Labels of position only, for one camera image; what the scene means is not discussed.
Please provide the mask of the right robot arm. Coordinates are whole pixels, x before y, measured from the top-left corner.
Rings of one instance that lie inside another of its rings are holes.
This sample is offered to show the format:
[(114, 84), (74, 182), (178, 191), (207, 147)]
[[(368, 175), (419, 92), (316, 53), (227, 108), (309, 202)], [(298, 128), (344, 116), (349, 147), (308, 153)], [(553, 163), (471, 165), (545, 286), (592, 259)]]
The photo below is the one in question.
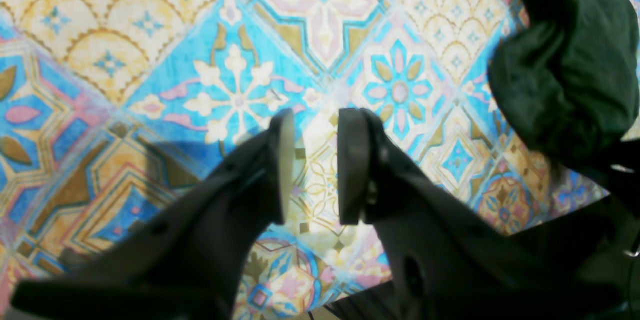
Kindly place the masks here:
[(620, 140), (564, 163), (562, 156), (526, 146), (545, 161), (550, 211), (586, 185), (607, 195), (594, 203), (511, 236), (545, 265), (541, 286), (508, 292), (497, 309), (503, 319), (638, 319), (639, 317), (639, 140)]

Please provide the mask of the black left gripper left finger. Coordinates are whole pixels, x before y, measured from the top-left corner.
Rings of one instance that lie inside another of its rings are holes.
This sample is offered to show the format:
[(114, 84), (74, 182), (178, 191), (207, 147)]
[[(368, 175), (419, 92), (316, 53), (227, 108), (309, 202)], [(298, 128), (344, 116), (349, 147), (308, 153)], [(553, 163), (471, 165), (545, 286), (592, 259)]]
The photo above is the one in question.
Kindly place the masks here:
[(285, 222), (294, 142), (294, 114), (283, 109), (114, 247), (59, 276), (19, 281), (10, 318), (231, 318), (252, 245)]

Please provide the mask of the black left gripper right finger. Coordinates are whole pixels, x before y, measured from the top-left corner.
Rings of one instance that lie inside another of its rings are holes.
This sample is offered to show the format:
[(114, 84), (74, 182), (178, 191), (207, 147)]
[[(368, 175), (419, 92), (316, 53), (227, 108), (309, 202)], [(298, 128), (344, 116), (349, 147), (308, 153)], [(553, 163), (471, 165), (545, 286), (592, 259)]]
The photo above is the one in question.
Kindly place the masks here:
[(368, 109), (339, 110), (339, 221), (374, 226), (403, 319), (597, 319), (623, 295), (550, 266), (434, 185)]

